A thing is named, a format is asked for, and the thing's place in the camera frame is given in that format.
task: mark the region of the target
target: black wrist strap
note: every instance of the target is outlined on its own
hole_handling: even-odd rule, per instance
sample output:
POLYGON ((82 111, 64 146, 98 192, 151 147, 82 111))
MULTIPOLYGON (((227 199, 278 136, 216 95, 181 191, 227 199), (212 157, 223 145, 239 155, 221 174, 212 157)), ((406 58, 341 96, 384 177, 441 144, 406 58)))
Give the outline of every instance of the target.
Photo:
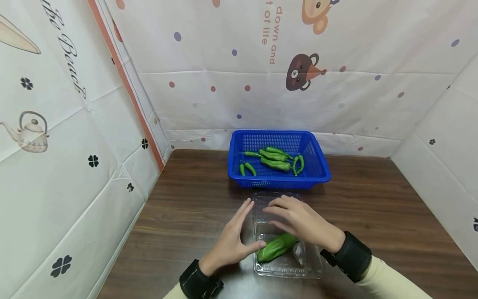
POLYGON ((213 276, 207 277, 199 268, 199 261, 194 260, 179 277, 179 285, 189 299, 209 299, 219 293, 224 283, 213 276))
POLYGON ((354 283, 360 281, 372 260, 370 248, 349 232, 345 232, 345 242, 336 254, 332 254, 324 249, 320 252, 320 255, 332 267, 337 265, 354 283))

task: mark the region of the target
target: person's right hand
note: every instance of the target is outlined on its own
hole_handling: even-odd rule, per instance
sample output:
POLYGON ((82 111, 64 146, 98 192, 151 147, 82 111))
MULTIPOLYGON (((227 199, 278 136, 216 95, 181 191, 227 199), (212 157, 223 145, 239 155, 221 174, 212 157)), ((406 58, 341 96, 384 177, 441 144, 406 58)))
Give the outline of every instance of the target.
POLYGON ((282 195, 271 201, 263 211, 281 216, 289 222, 286 224, 273 220, 273 225, 330 253, 337 253, 344 244, 345 234, 342 230, 328 223, 298 199, 282 195))

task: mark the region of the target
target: hand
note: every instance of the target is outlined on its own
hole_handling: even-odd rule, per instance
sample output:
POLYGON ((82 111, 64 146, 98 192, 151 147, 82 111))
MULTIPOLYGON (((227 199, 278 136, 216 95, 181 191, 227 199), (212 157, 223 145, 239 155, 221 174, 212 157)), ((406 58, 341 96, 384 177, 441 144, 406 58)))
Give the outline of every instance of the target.
POLYGON ((345 234, 328 223, 306 203, 282 195, 263 209, 264 212, 285 218, 290 224, 271 221, 278 228, 309 243, 318 245, 328 252, 337 253, 344 244, 345 234))
POLYGON ((222 266, 236 264, 253 252, 266 246, 264 241, 257 241, 252 245, 244 245, 240 240, 240 231, 247 214, 254 206, 254 202, 247 199, 222 231, 214 248, 199 261, 199 269, 211 276, 222 266))

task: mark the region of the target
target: cartoon feather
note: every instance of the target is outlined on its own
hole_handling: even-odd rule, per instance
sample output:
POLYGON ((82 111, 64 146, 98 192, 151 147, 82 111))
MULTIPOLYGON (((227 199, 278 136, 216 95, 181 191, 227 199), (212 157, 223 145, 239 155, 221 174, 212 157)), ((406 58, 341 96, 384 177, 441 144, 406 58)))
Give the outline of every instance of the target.
POLYGON ((24 35, 15 25, 0 14, 0 42, 14 48, 40 54, 40 49, 24 35))

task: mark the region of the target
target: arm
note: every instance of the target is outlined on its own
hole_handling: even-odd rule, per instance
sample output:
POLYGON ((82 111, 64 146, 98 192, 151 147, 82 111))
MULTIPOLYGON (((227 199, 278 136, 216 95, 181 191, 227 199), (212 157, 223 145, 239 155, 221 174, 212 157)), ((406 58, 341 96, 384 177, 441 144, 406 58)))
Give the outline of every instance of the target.
POLYGON ((214 277, 214 273, 221 267, 236 264, 251 253, 259 251, 266 246, 264 241, 257 241, 251 245, 244 245, 240 240, 240 232, 242 225, 254 207, 254 202, 247 199, 242 206, 229 221, 222 231, 219 240, 214 248, 199 262, 196 260, 181 275, 180 283, 178 283, 163 299, 188 299, 185 295, 190 294, 191 297, 202 296, 208 299, 213 297, 222 288, 222 282, 214 277), (213 295, 207 291, 214 289, 213 295))
POLYGON ((356 285, 377 299, 431 299, 413 282, 374 256, 362 280, 356 285))
POLYGON ((357 274, 355 281, 360 279, 356 285, 370 293, 373 298, 430 299, 425 292, 407 278, 387 266, 382 260, 371 256, 370 249, 361 242, 358 241, 366 250, 362 252, 354 251, 357 247, 348 246, 353 243, 350 242, 349 237, 346 239, 343 231, 328 223, 306 203, 292 197, 282 196, 271 201, 269 206, 264 208, 264 212, 285 218, 289 222, 288 224, 280 221, 271 221, 271 223, 309 243, 324 248, 329 257, 331 254, 332 260, 335 257, 337 259, 342 257, 342 261, 353 261, 351 264, 342 264, 344 267, 341 270, 343 268, 348 268, 351 271, 355 270, 357 274), (354 252, 361 256, 351 255, 354 252), (369 260, 370 263, 367 266, 365 261, 369 260))

